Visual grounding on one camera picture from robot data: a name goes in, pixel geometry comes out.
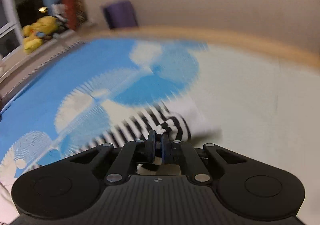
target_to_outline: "yellow plush toy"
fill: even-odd
[[[58,29],[55,17],[44,16],[37,22],[22,28],[23,48],[25,53],[30,54],[42,45],[43,36],[50,35]]]

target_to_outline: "striped cloth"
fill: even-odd
[[[94,148],[104,143],[113,144],[114,148],[132,140],[147,140],[150,130],[155,130],[157,134],[168,133],[170,140],[187,141],[191,138],[191,133],[185,119],[178,113],[170,112],[164,103],[150,106],[131,116],[129,119],[115,125],[110,130],[103,132],[91,142],[83,145],[78,150],[73,151],[67,157]],[[154,175],[161,165],[160,142],[157,142],[153,164],[140,164],[137,173],[141,175]],[[33,170],[40,165],[33,165],[28,170]]]

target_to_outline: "wooden bed edge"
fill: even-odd
[[[294,62],[305,66],[320,69],[320,56],[318,53],[288,45],[279,41],[261,38],[250,34],[232,31],[183,28],[169,26],[145,26],[121,30],[103,30],[91,32],[82,36],[84,40],[99,37],[141,37],[166,39],[191,39],[212,44],[228,45],[256,54]]]

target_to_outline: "purple object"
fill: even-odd
[[[102,7],[109,28],[137,27],[134,8],[129,0],[121,0]]]

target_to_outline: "white window frame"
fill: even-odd
[[[8,23],[5,24],[2,28],[0,28],[0,38],[2,38],[5,34],[9,33],[10,31],[14,30],[16,37],[20,43],[22,44],[23,37],[21,35],[21,25],[15,5],[14,0],[2,0],[2,4],[4,6],[4,12],[7,17]],[[6,57],[2,59],[5,62],[9,57],[11,57],[15,52],[18,51],[20,48],[17,47],[15,50],[11,51]]]

